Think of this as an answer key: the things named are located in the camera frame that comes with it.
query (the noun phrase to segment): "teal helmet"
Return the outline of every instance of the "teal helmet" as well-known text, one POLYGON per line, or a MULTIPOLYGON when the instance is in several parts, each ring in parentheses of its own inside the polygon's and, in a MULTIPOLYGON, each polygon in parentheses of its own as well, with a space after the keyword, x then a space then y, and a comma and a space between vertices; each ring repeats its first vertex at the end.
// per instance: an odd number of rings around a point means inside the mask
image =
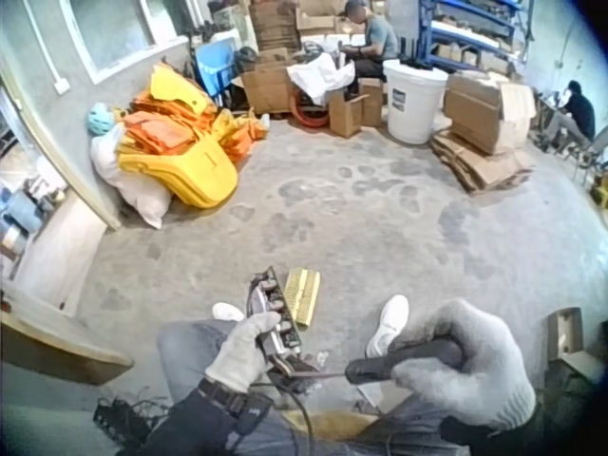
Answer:
POLYGON ((96 103, 86 116, 86 126, 95 136, 103 136, 114 128, 114 113, 104 103, 96 103))

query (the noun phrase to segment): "gray t-shirt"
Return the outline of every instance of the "gray t-shirt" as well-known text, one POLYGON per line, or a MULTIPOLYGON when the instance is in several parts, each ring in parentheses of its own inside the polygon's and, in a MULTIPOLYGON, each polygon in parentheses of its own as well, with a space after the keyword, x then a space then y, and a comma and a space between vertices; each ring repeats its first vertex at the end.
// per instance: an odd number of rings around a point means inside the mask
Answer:
POLYGON ((383 45, 382 60, 397 58, 399 45, 392 26, 384 17, 373 15, 368 19, 365 29, 365 44, 371 46, 378 43, 383 45))

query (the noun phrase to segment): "gloved hand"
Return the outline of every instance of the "gloved hand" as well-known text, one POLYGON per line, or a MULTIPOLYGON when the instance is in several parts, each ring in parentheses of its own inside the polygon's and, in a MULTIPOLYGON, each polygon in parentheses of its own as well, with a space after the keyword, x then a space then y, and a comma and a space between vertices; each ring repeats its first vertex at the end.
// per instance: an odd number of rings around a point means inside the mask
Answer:
POLYGON ((256 346, 256 337, 267 333, 280 321, 275 312, 257 313, 239 322, 221 346, 218 357, 205 375, 236 392, 249 386, 266 371, 266 362, 256 346))
POLYGON ((454 370, 436 358, 406 360, 392 370, 395 383, 471 426, 517 428, 534 412, 536 395, 520 348, 506 324, 464 300, 452 301, 416 328, 405 328, 389 351, 449 336, 464 351, 454 370))

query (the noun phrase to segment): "concrete floor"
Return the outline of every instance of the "concrete floor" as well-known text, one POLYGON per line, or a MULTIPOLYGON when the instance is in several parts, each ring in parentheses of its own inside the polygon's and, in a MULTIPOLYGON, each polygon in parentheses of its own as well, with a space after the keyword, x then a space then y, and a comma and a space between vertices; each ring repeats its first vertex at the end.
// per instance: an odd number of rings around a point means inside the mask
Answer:
MULTIPOLYGON (((558 161, 530 149, 530 182, 471 198, 427 148, 273 122, 223 207, 175 204, 160 231, 136 222, 104 237, 79 318, 136 360, 106 393, 168 395, 159 326, 209 318, 217 301, 242 308, 251 274, 269 265, 321 272, 303 339, 304 352, 331 351, 328 371, 363 354, 392 295, 408 297, 412 320, 463 296, 506 320, 540 385, 549 314, 581 306, 588 341, 608 318, 608 237, 558 161)), ((334 389, 326 408, 352 394, 334 389)))

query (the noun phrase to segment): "white bucket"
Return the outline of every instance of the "white bucket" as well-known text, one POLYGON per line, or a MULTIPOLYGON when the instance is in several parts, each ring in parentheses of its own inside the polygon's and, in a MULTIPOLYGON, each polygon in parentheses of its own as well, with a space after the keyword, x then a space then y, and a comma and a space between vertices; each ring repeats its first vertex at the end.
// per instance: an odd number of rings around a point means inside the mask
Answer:
POLYGON ((404 143, 426 143, 446 90, 447 73, 387 60, 384 74, 389 83, 389 133, 404 143))

